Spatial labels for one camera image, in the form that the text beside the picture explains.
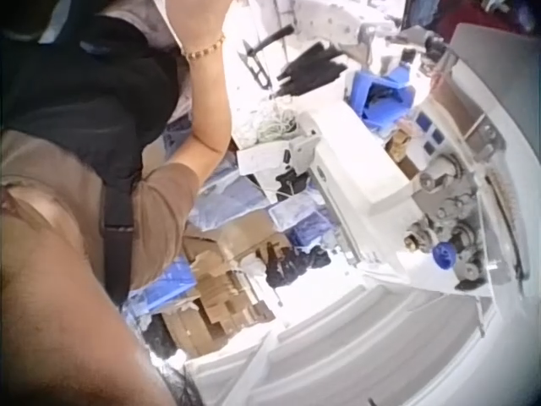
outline gold bracelet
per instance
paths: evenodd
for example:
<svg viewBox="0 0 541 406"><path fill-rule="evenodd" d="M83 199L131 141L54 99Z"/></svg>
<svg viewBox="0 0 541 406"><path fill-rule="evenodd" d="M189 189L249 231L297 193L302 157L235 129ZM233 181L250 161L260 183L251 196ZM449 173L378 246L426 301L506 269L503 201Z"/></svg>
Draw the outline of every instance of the gold bracelet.
<svg viewBox="0 0 541 406"><path fill-rule="evenodd" d="M182 53L184 57L188 59L189 61L197 61L198 59L201 59L203 57L206 57L207 55L210 55L216 52L218 49L220 49L223 46L223 43L225 42L225 40L226 40L226 36L221 34L220 39L216 41L216 43L211 47L208 47L201 51L196 51L196 52L185 52L184 50L182 50Z"/></svg>

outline black vest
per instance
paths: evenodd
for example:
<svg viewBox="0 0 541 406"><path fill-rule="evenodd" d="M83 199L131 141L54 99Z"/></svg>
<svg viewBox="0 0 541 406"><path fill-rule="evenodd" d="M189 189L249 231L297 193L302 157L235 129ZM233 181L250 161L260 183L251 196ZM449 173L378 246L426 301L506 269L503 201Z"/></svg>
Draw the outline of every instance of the black vest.
<svg viewBox="0 0 541 406"><path fill-rule="evenodd" d="M150 50L131 25L111 22L102 20L99 35L90 33L76 46L3 38L2 128L58 145L101 178L105 288L121 306L131 275L131 193L140 180L142 150L176 106L178 78L173 55Z"/></svg>

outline beige shirt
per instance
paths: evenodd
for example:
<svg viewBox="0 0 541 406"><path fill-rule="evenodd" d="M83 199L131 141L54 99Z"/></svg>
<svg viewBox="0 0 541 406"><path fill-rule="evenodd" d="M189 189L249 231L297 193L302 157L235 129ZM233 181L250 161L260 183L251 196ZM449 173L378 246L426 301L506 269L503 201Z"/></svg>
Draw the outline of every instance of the beige shirt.
<svg viewBox="0 0 541 406"><path fill-rule="evenodd" d="M181 164L161 166L139 182L133 193L132 288L154 281L180 253L198 184L195 173ZM29 189L60 205L73 220L74 239L81 241L92 270L103 283L102 182L94 171L50 142L7 131L2 134L2 186Z"/></svg>

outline red fabric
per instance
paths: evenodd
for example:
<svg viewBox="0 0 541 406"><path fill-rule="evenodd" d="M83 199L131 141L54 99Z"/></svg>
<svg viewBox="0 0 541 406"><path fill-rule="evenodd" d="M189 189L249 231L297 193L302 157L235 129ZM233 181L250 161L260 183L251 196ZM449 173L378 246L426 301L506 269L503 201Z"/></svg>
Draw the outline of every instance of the red fabric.
<svg viewBox="0 0 541 406"><path fill-rule="evenodd" d="M505 22L495 14L485 13L479 6L462 1L460 6L453 6L456 0L441 0L440 8L449 9L436 27L436 31L446 42L451 41L455 28L460 23L481 25L483 27L496 28L498 30L518 32L512 24Z"/></svg>

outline skin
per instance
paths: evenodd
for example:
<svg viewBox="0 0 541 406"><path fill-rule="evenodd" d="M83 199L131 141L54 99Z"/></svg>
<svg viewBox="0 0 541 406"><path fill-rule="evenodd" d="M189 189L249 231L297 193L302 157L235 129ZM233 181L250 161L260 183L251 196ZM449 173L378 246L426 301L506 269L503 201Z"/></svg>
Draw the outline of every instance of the skin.
<svg viewBox="0 0 541 406"><path fill-rule="evenodd" d="M221 37L230 3L167 0L187 52ZM190 73L194 133L171 162L191 167L202 184L231 137L221 51L192 62ZM68 212L35 190L3 190L2 202L3 385L52 387L81 404L78 394L91 393L101 400L91 404L173 406L147 351L96 281Z"/></svg>

